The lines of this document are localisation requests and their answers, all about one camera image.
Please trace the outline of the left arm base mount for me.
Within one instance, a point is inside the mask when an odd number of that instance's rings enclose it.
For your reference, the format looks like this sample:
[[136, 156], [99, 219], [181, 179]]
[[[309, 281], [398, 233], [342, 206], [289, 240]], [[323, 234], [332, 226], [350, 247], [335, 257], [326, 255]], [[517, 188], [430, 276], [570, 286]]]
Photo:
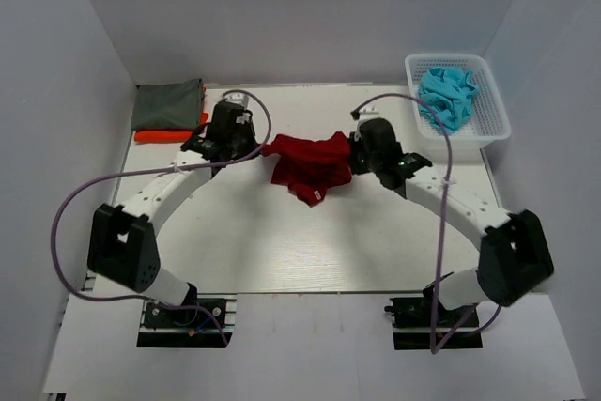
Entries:
[[[197, 304], [219, 323], [227, 342], [232, 338], [237, 312], [234, 295], [199, 297]], [[156, 302], [143, 304], [137, 343], [139, 348], [226, 348], [219, 329], [204, 311], [171, 311]]]

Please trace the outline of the red t shirt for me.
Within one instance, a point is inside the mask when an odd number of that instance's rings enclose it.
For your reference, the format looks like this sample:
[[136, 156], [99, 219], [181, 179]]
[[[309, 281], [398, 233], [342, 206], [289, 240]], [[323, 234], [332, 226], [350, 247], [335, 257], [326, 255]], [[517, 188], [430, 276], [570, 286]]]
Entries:
[[328, 189], [347, 185], [352, 180], [350, 145], [341, 131], [317, 141], [277, 134], [261, 153], [264, 157], [279, 156], [271, 183], [286, 186], [309, 207], [321, 203]]

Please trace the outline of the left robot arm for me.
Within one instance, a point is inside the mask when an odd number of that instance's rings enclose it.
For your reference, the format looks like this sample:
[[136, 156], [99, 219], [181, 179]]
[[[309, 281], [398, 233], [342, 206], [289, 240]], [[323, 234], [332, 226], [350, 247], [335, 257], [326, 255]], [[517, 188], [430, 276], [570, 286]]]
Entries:
[[258, 148], [248, 98], [224, 99], [210, 121], [180, 147], [173, 168], [158, 175], [127, 201], [94, 213], [88, 268], [132, 292], [166, 304], [166, 314], [187, 325], [198, 314], [196, 288], [161, 263], [157, 236], [193, 192], [212, 180], [224, 162]]

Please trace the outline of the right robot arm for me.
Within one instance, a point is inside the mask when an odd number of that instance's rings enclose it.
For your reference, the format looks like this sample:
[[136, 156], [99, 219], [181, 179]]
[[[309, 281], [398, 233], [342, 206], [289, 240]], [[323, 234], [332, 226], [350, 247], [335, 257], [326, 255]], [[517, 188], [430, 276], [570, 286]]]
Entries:
[[543, 227], [533, 212], [509, 212], [445, 182], [430, 160], [403, 151], [382, 117], [360, 119], [348, 141], [353, 174], [374, 174], [386, 189], [438, 215], [479, 253], [475, 268], [445, 275], [424, 290], [431, 322], [446, 324], [459, 308], [483, 301], [508, 307], [553, 275]]

